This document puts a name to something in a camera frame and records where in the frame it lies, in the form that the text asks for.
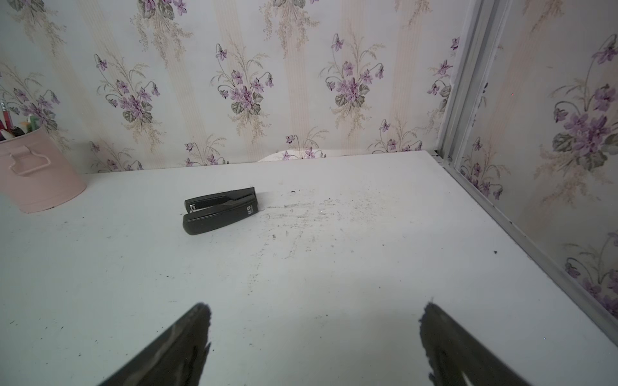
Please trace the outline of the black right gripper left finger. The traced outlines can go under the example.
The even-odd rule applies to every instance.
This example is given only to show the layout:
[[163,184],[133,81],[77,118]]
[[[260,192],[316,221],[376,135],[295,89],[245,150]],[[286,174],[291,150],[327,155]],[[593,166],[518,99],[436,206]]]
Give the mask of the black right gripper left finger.
[[102,383],[198,385],[209,355],[212,312],[198,303]]

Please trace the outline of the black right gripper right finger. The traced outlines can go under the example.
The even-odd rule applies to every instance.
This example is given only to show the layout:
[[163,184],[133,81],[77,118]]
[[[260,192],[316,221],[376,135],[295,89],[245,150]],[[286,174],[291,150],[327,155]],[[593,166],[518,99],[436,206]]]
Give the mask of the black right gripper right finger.
[[420,319],[420,339],[434,385],[529,384],[433,302]]

